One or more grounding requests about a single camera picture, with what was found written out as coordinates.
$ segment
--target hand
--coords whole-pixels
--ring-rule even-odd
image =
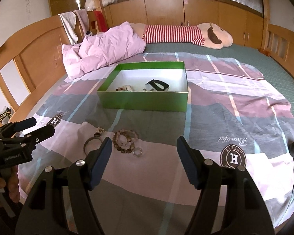
[[[11,177],[8,181],[8,190],[9,190],[9,197],[14,203],[18,203],[20,201],[20,190],[18,187],[18,167],[14,166],[11,168]],[[6,186],[5,180],[0,177],[0,188],[4,188]]]

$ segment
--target wooden headboard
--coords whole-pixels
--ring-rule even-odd
[[[91,23],[96,21],[94,13],[88,12],[88,18],[90,30],[96,34],[91,27]],[[78,18],[75,33],[80,43],[84,33]],[[65,75],[62,44],[70,42],[57,15],[19,30],[0,47],[0,70],[13,60],[29,91],[27,98],[18,105],[0,73],[0,89],[15,112],[11,122],[25,119],[43,95]]]
[[[276,25],[268,25],[265,50],[294,78],[294,32]]]

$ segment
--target black cable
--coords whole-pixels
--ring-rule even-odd
[[[291,194],[291,198],[290,198],[290,200],[289,200],[288,206],[287,206],[287,208],[286,208],[286,210],[285,210],[283,216],[281,217],[281,219],[279,220],[279,222],[278,222],[277,224],[279,224],[279,223],[281,222],[281,220],[283,219],[283,217],[285,216],[285,214],[286,214],[286,212],[287,212],[287,210],[288,210],[288,208],[289,208],[289,206],[290,206],[290,203],[291,203],[291,201],[292,201],[293,192],[294,192],[294,181],[293,181],[292,194]]]

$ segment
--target pink towel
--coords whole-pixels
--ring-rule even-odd
[[[88,21],[88,15],[86,10],[76,10],[74,11],[81,23],[81,27],[84,32],[84,36],[86,36],[86,32],[89,31],[89,21]]]

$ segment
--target bed sheet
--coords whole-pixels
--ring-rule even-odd
[[[94,209],[107,235],[184,234],[200,191],[188,182],[176,151],[183,135],[192,148],[218,164],[222,150],[240,147],[246,167],[260,190],[274,226],[294,211],[293,162],[287,140],[294,140],[294,117],[288,100],[253,66],[237,59],[212,55],[144,53],[124,62],[184,61],[189,82],[187,112],[108,110],[101,107],[96,90],[114,65],[66,80],[35,114],[44,126],[60,113],[55,135],[33,152],[33,161],[20,165],[23,196],[48,165],[67,167],[85,158],[84,142],[100,126],[113,137],[119,129],[135,130],[143,156],[113,149],[99,186],[90,192]],[[96,149],[99,141],[90,144]],[[226,188],[220,194],[222,216]],[[68,202],[67,215],[74,230]],[[221,220],[215,222],[215,230]]]

